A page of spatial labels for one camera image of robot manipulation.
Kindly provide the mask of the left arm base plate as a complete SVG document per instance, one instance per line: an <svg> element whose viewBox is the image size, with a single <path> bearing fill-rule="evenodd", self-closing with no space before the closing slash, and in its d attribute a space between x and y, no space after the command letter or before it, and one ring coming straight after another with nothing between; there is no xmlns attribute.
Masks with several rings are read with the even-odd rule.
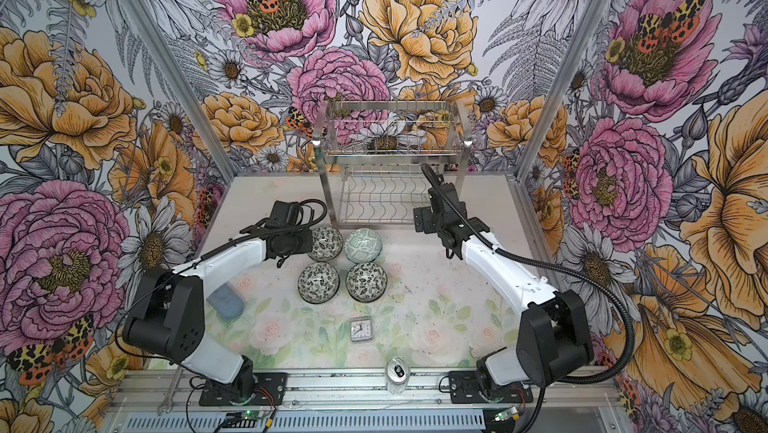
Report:
<svg viewBox="0 0 768 433"><path fill-rule="evenodd" d="M207 380L199 404L204 407L280 406L287 379L287 373L267 372L253 373L249 379L238 378L228 384Z"/></svg>

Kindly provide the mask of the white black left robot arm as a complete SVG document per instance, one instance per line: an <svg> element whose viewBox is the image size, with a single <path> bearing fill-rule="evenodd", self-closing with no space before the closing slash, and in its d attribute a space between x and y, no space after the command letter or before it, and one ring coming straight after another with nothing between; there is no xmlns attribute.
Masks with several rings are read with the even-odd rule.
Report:
<svg viewBox="0 0 768 433"><path fill-rule="evenodd" d="M206 332L205 303L249 267L313 249L311 228L328 213L325 202L276 201L270 214L202 256L141 278L125 313L122 341L205 378L226 400L243 404L256 393L253 363Z"/></svg>

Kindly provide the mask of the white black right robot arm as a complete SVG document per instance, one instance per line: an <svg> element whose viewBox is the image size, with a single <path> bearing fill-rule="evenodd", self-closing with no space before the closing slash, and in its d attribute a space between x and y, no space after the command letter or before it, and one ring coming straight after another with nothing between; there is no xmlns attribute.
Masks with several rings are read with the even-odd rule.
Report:
<svg viewBox="0 0 768 433"><path fill-rule="evenodd" d="M487 354L477 362L479 389L487 398L509 385L547 387L594 359L584 302L560 291L531 269L546 265L506 251L479 218L469 218L452 183L429 165L421 172L430 204L414 210L415 230L440 239L448 259L479 272L519 318L516 346Z"/></svg>

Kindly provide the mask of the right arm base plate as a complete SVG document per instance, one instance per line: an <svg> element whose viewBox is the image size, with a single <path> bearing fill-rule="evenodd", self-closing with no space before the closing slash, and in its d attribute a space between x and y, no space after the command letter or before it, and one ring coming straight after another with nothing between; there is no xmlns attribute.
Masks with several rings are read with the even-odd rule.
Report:
<svg viewBox="0 0 768 433"><path fill-rule="evenodd" d="M530 388L520 382L496 384L479 370L454 370L448 373L448 391L453 404L529 404L533 401Z"/></svg>

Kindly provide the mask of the black white floral bowl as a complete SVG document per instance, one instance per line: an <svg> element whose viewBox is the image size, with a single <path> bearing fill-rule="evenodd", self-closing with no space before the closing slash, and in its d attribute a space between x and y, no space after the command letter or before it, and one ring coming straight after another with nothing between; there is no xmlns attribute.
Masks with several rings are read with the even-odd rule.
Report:
<svg viewBox="0 0 768 433"><path fill-rule="evenodd" d="M311 230L312 248L308 256L317 262L334 260L343 249L344 239L332 226L319 226Z"/></svg>

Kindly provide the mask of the green geometric pattern bowl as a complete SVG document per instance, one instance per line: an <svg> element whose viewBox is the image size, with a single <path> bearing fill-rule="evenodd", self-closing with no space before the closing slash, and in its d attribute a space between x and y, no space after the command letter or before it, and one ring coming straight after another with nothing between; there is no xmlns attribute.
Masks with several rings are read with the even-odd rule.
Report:
<svg viewBox="0 0 768 433"><path fill-rule="evenodd" d="M381 236L370 228L353 231L345 240L345 257L355 264L374 262L381 254L383 242Z"/></svg>

